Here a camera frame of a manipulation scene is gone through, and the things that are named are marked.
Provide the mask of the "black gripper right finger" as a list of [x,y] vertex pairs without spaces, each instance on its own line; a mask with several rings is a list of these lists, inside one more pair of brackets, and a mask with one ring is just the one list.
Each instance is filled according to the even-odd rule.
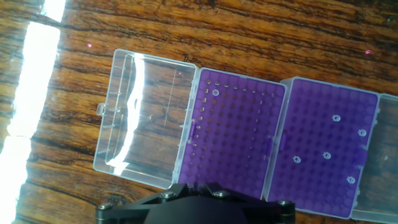
[[291,200],[264,200],[227,189],[217,183],[201,183],[200,195],[209,199],[200,213],[209,223],[295,223],[295,203]]

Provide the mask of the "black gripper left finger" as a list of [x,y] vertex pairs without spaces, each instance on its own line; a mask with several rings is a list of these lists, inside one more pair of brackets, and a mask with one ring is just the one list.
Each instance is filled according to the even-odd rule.
[[158,205],[195,195],[195,189],[188,184],[172,184],[166,190],[133,203],[125,205],[102,203],[96,208],[96,224],[124,223],[128,219],[134,222],[141,221]]

